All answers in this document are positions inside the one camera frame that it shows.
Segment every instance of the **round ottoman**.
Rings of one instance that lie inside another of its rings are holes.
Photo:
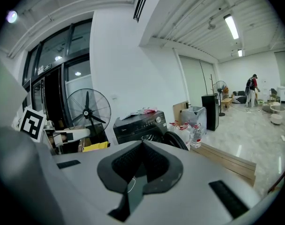
[[[279,114],[272,114],[270,116],[270,121],[274,124],[281,124],[282,123],[282,116]]]

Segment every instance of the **fan blade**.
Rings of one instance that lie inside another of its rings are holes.
[[[90,105],[90,97],[88,95],[88,91],[86,92],[86,101],[85,101],[85,109],[89,109]]]
[[[84,117],[84,114],[80,114],[79,116],[75,117],[72,121],[72,123],[75,123],[77,122],[79,119],[83,118]]]
[[[104,122],[102,119],[100,119],[100,118],[98,118],[98,117],[96,117],[96,116],[94,116],[94,115],[92,115],[91,117],[92,117],[94,120],[97,120],[98,122],[106,123],[106,122]]]

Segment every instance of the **black fan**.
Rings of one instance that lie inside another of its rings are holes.
[[[108,126],[111,109],[104,95],[94,89],[80,89],[67,98],[71,126],[85,126],[91,136],[98,135]]]
[[[220,117],[225,116],[225,113],[222,112],[221,93],[226,87],[227,87],[227,84],[224,81],[217,81],[213,88],[213,93],[219,93],[220,113],[218,115]]]

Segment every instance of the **chair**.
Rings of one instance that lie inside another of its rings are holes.
[[[277,96],[277,91],[273,88],[270,89],[270,98],[272,98],[272,101],[280,102],[280,97]]]

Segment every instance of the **wooden board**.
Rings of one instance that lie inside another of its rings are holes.
[[[188,103],[188,101],[186,102],[182,102],[182,103],[178,103],[172,106],[173,112],[174,112],[174,118],[175,121],[178,121],[180,124],[181,123],[181,111],[183,109],[186,109],[186,103]]]
[[[202,143],[201,147],[198,149],[191,147],[190,151],[199,153],[211,161],[220,163],[223,167],[227,168],[229,172],[236,174],[251,186],[254,185],[256,179],[254,175],[256,169],[255,163],[233,156],[204,143]]]

